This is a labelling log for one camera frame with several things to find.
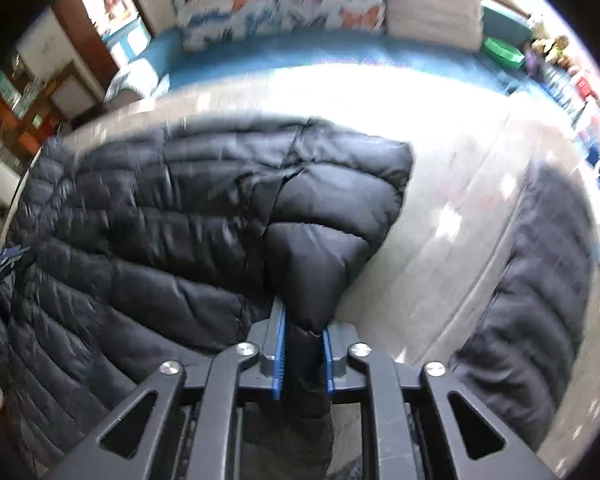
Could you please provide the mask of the grey star quilted mattress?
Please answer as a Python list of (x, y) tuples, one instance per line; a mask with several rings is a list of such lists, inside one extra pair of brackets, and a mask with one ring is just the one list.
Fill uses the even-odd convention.
[(540, 449), (567, 477), (600, 432), (600, 190), (559, 110), (409, 68), (320, 64), (194, 84), (102, 116), (66, 137), (83, 152), (182, 119), (322, 118), (411, 144), (415, 165), (399, 220), (337, 314), (397, 361), (446, 361), (471, 334), (507, 260), (532, 162), (582, 188), (594, 269), (571, 382)]

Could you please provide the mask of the green plastic basin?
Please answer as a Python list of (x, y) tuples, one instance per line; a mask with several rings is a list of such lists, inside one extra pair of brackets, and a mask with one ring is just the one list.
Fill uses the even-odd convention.
[(492, 58), (493, 61), (510, 70), (518, 70), (524, 65), (524, 55), (521, 50), (498, 38), (484, 38), (482, 52)]

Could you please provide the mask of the yellow green plush doll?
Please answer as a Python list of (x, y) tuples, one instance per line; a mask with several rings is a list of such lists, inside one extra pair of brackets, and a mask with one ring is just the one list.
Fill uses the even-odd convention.
[(570, 63), (570, 58), (566, 55), (566, 49), (569, 47), (567, 36), (558, 36), (554, 39), (548, 50), (544, 54), (545, 61), (552, 65), (565, 68)]

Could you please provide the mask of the wooden display cabinet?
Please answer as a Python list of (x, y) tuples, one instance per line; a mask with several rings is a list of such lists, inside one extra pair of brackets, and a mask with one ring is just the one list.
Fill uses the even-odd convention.
[(3, 148), (24, 165), (48, 138), (95, 114), (101, 102), (72, 61), (41, 79), (12, 51), (0, 67)]

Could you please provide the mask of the blue painted cabinet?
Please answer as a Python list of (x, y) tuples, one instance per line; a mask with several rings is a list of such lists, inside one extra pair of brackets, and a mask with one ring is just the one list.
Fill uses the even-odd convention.
[(114, 32), (102, 37), (107, 50), (119, 68), (137, 58), (151, 42), (151, 34), (138, 16)]

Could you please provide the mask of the black puffer down coat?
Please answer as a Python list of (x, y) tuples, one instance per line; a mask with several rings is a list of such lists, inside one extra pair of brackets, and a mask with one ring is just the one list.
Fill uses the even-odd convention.
[(410, 144), (320, 120), (158, 126), (30, 167), (0, 286), (0, 385), (55, 466), (162, 362), (200, 364), (287, 310), (282, 404), (248, 415), (251, 478), (321, 479), (322, 333), (400, 216)]

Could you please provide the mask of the plain white pillow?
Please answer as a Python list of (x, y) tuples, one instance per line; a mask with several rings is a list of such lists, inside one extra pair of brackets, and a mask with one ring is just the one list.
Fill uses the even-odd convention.
[(388, 35), (476, 52), (483, 43), (482, 0), (387, 0)]

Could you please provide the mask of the left butterfly print pillow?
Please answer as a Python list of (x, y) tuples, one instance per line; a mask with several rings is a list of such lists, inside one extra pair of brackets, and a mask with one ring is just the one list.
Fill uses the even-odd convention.
[(171, 0), (171, 4), (188, 52), (280, 29), (276, 0)]

